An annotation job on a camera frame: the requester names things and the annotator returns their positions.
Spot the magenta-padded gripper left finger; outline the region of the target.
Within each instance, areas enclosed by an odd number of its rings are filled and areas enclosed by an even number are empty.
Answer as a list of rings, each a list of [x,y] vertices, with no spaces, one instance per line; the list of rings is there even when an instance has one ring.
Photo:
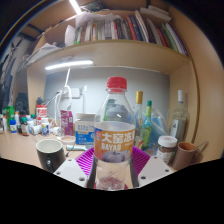
[[[94,149],[90,148],[76,159],[66,159],[54,175],[81,187],[93,188],[96,177],[96,167],[92,164],[93,154]]]

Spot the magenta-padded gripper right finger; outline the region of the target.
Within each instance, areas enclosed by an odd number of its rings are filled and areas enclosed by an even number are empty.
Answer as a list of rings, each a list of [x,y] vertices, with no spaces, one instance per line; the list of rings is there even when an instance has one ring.
[[[172,173],[172,169],[159,157],[149,156],[139,148],[133,148],[130,174],[134,188],[146,186]]]

